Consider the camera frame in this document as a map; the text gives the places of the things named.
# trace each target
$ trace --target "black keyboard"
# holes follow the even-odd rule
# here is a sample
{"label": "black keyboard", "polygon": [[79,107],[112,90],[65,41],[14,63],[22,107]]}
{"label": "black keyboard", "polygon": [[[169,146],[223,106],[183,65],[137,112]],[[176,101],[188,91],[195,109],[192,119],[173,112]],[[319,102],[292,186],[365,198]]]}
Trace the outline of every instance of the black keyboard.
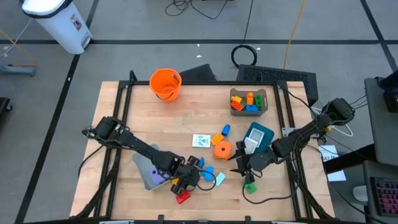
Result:
{"label": "black keyboard", "polygon": [[377,213],[398,217],[398,179],[371,177],[371,185]]}

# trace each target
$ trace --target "blue toy piece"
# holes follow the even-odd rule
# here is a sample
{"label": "blue toy piece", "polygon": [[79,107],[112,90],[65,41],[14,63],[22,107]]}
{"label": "blue toy piece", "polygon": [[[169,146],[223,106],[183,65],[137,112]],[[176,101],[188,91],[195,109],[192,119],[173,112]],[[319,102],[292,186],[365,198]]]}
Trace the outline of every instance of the blue toy piece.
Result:
{"label": "blue toy piece", "polygon": [[227,136],[230,129],[231,129],[231,125],[227,124],[226,126],[224,126],[223,131],[221,132],[221,134],[223,136]]}
{"label": "blue toy piece", "polygon": [[205,168],[205,171],[207,171],[207,172],[202,171],[202,172],[200,172],[200,174],[205,177],[205,180],[212,181],[213,175],[209,174],[208,172],[214,173],[214,167],[208,166]]}
{"label": "blue toy piece", "polygon": [[198,167],[203,168],[204,165],[205,165],[205,158],[201,157]]}
{"label": "blue toy piece", "polygon": [[256,112],[259,111],[259,108],[256,105],[246,105],[246,111]]}

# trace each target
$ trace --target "trash can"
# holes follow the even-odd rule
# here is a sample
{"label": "trash can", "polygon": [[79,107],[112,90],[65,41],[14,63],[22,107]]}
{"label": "trash can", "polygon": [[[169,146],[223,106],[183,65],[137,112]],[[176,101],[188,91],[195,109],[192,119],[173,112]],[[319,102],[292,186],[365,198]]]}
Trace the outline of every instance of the trash can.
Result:
{"label": "trash can", "polygon": [[83,53],[93,38],[72,0],[25,0],[22,10],[71,54]]}

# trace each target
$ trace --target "wooden tabletop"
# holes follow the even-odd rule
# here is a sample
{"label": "wooden tabletop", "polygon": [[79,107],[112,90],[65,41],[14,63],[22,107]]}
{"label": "wooden tabletop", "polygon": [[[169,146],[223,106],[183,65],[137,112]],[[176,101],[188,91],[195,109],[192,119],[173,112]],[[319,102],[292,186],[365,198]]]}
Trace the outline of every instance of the wooden tabletop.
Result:
{"label": "wooden tabletop", "polygon": [[[93,126],[96,126],[103,116],[112,116],[118,82],[103,82]],[[229,91],[256,91],[261,88],[267,92],[268,111],[260,117],[238,117],[229,113]],[[288,88],[295,96],[307,101],[302,82],[288,82]],[[287,112],[283,92],[280,91],[285,123]],[[311,121],[309,109],[290,97],[296,127],[302,127]],[[118,175],[118,183],[113,206],[112,219],[156,220],[159,214],[166,220],[244,220],[250,215],[252,220],[294,220],[292,200],[272,200],[260,205],[245,201],[241,191],[243,178],[240,174],[230,172],[237,167],[236,161],[220,161],[213,159],[211,148],[192,148],[192,134],[210,134],[212,137],[220,133],[224,125],[230,124],[227,141],[233,146],[236,141],[242,141],[250,124],[255,121],[275,132],[280,138],[280,126],[275,105],[275,94],[272,86],[215,86],[215,85],[183,85],[178,98],[171,103],[160,101],[147,85],[136,85],[132,88],[132,96],[127,118],[127,125],[139,139],[148,144],[157,144],[163,151],[172,151],[188,158],[189,155],[204,157],[206,166],[215,168],[215,175],[226,174],[226,179],[209,192],[196,189],[190,192],[191,197],[178,204],[175,195],[170,191],[171,183],[148,192],[131,157],[133,151],[123,151]],[[318,147],[315,140],[309,145]],[[89,155],[99,144],[89,140],[85,156]],[[103,149],[89,159],[83,166],[76,188],[71,215],[76,215],[88,203],[98,188],[103,166],[105,150]],[[327,213],[334,216],[330,194],[323,171],[319,152],[306,147],[302,153],[308,189]],[[253,201],[268,197],[283,197],[290,194],[287,169],[285,164],[272,164],[263,170],[263,178],[256,178],[257,192],[246,194]],[[210,187],[210,182],[203,178],[200,181],[203,188]],[[301,192],[298,192],[301,214],[304,217],[304,204]],[[101,214],[108,199],[104,194]]]}

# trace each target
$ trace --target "plastic container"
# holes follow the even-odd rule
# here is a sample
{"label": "plastic container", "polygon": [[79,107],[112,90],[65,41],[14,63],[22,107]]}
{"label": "plastic container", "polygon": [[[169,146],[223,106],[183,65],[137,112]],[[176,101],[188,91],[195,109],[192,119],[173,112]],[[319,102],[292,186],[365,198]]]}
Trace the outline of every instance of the plastic container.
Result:
{"label": "plastic container", "polygon": [[238,96],[242,98],[242,101],[246,102],[246,95],[250,92],[253,93],[254,96],[256,95],[261,96],[263,103],[261,109],[259,109],[259,111],[244,111],[244,110],[238,111],[234,109],[232,106],[230,106],[231,108],[230,112],[232,116],[261,116],[263,113],[265,113],[268,110],[267,92],[265,89],[260,89],[258,91],[238,91],[233,88],[229,92],[229,98],[231,99],[232,96]]}
{"label": "plastic container", "polygon": [[156,70],[149,80],[151,90],[164,102],[171,102],[178,97],[181,84],[181,75],[171,68]]}
{"label": "plastic container", "polygon": [[[152,144],[150,146],[160,150],[156,144]],[[155,190],[169,181],[162,181],[162,178],[159,175],[153,173],[153,171],[156,170],[155,166],[152,164],[150,159],[146,158],[145,156],[135,153],[132,155],[132,161],[137,166],[138,172],[144,183],[145,190]]]}
{"label": "plastic container", "polygon": [[70,54],[83,53],[93,38],[72,0],[25,0],[22,11]]}

